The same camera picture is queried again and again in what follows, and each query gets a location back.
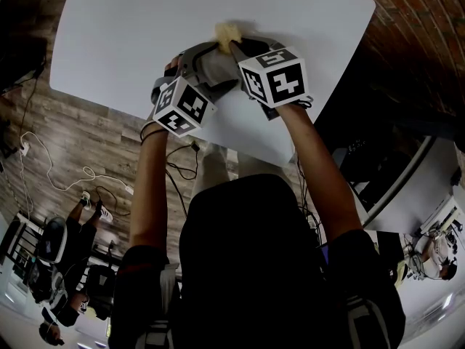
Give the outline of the person's left hand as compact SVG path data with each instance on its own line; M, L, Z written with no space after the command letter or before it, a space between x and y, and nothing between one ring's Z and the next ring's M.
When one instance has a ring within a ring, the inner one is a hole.
M173 58L171 62L164 69L164 76L168 80L174 80L181 74L182 55Z

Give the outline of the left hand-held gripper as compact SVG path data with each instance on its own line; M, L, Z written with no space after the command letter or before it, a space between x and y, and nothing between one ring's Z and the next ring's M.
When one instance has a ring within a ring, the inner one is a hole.
M230 79L210 86L198 81L198 60L218 47L218 42L208 41L186 49L181 54L181 74L174 80L168 80L164 74L155 80L150 96L153 121L178 137L206 126L217 112L211 100L219 100L238 83L237 79Z

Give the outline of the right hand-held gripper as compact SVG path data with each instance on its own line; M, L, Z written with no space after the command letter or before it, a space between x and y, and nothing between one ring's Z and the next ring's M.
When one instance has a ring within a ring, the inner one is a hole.
M242 78L241 89L259 103L267 119L276 119L276 108L294 104L312 107L304 58L293 47L259 36L232 40L230 52Z

